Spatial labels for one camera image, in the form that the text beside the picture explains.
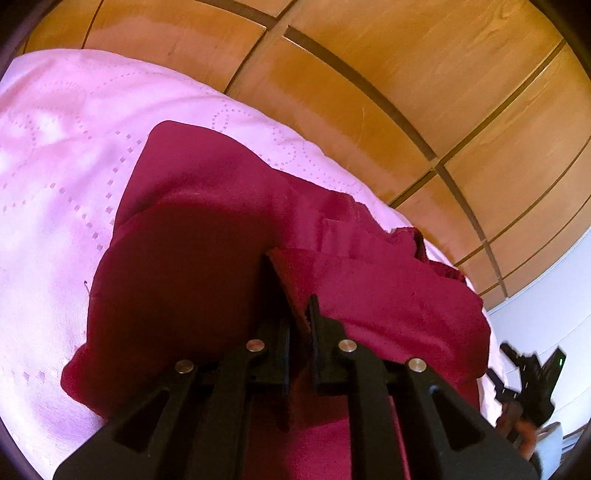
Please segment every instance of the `metal pin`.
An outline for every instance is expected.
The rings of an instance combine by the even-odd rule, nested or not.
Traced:
[[[422,358],[411,358],[408,361],[408,367],[413,372],[420,374],[427,369],[427,363]]]
[[[174,369],[180,374],[188,374],[194,367],[191,360],[179,360]]]
[[[260,352],[265,348],[265,342],[263,342],[262,340],[259,340],[258,338],[255,338],[253,340],[249,340],[246,343],[246,349],[249,352]]]
[[[357,343],[349,339],[341,340],[339,342],[339,349],[343,352],[351,353],[357,350]]]

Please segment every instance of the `silver screw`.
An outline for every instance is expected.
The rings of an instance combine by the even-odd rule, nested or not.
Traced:
[[[263,342],[262,340],[259,340],[258,338],[255,338],[253,340],[249,340],[246,343],[246,349],[249,352],[260,352],[265,348],[265,342]]]
[[[427,369],[427,363],[422,358],[411,358],[408,361],[408,367],[413,372],[420,374]]]
[[[195,367],[195,365],[193,365],[191,360],[179,360],[174,366],[174,369],[180,374],[188,374],[193,370],[193,367]]]
[[[343,352],[351,353],[351,352],[354,352],[357,350],[357,343],[355,343],[353,340],[349,340],[347,338],[347,339],[341,340],[339,342],[339,348]]]

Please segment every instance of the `bed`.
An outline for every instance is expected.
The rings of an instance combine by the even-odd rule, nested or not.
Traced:
[[[102,424],[59,379],[85,341],[92,278],[155,125],[217,130],[272,168],[350,194],[386,231],[411,225],[292,129],[153,64],[95,50],[26,54],[0,83],[0,109],[0,417],[45,479]],[[430,243],[427,252],[450,264]],[[504,375],[494,333],[489,365]],[[479,391],[494,423],[493,386],[483,379]]]

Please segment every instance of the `red garment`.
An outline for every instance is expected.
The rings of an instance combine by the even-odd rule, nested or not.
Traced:
[[[384,232],[349,195],[175,122],[154,128],[127,185],[92,285],[87,342],[62,387],[107,417],[177,360],[221,358],[282,308],[270,264],[297,317],[317,293],[351,338],[389,360],[424,358],[479,407],[482,301],[461,273],[427,259],[419,231]],[[346,403],[316,398],[306,372],[289,433],[271,409],[255,409],[247,478],[350,478]]]

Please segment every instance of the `white bedsheet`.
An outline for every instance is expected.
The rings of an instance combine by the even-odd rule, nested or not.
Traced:
[[[273,168],[351,194],[387,231],[410,225],[314,144],[185,75],[93,50],[16,58],[0,82],[0,417],[45,479],[101,425],[59,377],[85,341],[84,282],[148,133],[167,119],[220,131]],[[489,364],[502,372],[494,335]],[[492,384],[480,386],[494,422]]]

